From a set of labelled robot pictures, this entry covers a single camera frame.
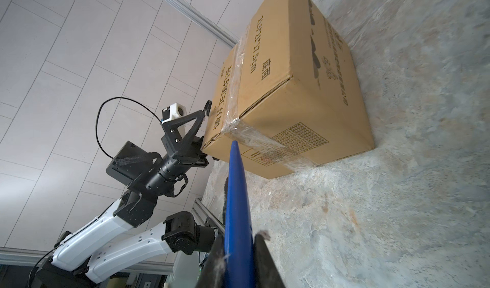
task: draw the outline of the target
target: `cardboard box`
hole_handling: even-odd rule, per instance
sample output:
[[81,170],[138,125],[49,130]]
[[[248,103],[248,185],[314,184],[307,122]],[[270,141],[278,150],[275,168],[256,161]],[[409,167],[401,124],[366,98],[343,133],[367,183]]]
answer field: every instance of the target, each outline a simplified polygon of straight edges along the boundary
[[242,47],[241,73],[238,45],[221,70],[204,153],[229,161],[237,136],[222,128],[231,85],[240,122],[283,147],[264,151],[238,136],[245,170],[270,179],[293,172],[291,159],[323,164],[374,148],[349,48],[310,0],[265,0]]

